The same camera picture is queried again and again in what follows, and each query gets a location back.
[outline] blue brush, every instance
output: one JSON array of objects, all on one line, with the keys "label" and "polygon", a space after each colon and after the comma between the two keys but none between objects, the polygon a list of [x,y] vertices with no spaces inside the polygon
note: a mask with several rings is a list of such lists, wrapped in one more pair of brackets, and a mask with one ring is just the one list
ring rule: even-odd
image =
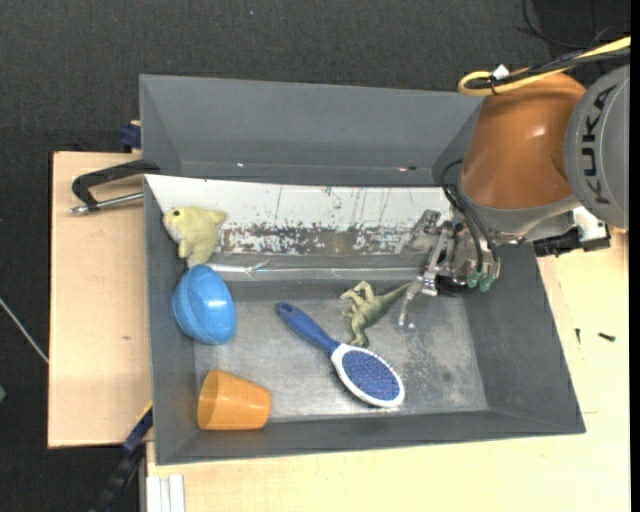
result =
[{"label": "blue brush", "polygon": [[363,348],[338,343],[291,304],[280,302],[276,311],[296,333],[331,356],[340,380],[360,400],[378,407],[396,407],[402,403],[402,381],[379,356]]}]

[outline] gray bin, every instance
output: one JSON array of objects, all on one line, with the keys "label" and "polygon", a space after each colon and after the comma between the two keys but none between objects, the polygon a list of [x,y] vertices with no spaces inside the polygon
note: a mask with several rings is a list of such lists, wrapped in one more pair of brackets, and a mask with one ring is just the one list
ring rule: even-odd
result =
[{"label": "gray bin", "polygon": [[[144,157],[165,174],[424,187],[437,186],[442,169],[464,155],[479,101],[452,93],[143,76],[141,104]],[[428,307],[417,301],[411,332],[394,327],[396,304],[370,331],[371,348],[392,361],[407,386],[405,403],[389,412],[350,397],[328,359],[274,311],[276,302],[290,301],[347,341],[347,324],[336,320],[346,304],[337,297],[358,282],[357,263],[353,275],[330,279],[224,276],[238,331],[228,345],[210,347],[188,339],[173,319],[170,299],[185,267],[161,215],[145,183],[159,464],[584,432],[530,246],[499,251],[503,276],[490,292],[440,297]],[[383,293],[412,272],[377,275],[372,284]],[[198,429],[198,392],[213,367],[272,391],[264,429]]]}]

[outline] blue handle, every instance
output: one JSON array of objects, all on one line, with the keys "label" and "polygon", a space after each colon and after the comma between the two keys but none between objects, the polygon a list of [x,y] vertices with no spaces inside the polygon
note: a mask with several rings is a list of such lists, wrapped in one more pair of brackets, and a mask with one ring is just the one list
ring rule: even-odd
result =
[{"label": "blue handle", "polygon": [[311,317],[287,302],[279,302],[276,312],[282,320],[307,341],[325,350],[328,354],[340,346],[340,343],[329,337]]}]

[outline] dark gray carpet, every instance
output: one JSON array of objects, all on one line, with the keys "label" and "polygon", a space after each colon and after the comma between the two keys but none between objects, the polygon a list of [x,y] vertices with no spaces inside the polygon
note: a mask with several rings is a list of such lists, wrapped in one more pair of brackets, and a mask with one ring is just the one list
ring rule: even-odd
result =
[{"label": "dark gray carpet", "polygon": [[[533,23],[572,44],[630,19],[625,1],[534,3]],[[516,0],[3,0],[0,296],[46,350],[49,152],[122,151],[118,129],[138,117],[139,73],[454,90],[466,72],[567,51],[519,30],[521,7]],[[118,449],[47,451],[47,368],[2,311],[0,384],[8,392],[0,403],[0,510],[86,510]],[[135,508],[133,489],[118,509]]]}]

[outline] orange cup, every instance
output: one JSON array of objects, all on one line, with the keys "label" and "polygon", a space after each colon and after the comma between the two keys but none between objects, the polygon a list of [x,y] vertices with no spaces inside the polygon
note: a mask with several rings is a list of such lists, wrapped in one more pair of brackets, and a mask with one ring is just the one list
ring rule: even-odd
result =
[{"label": "orange cup", "polygon": [[211,370],[198,399],[203,430],[254,430],[264,426],[271,409],[269,392],[222,370]]}]

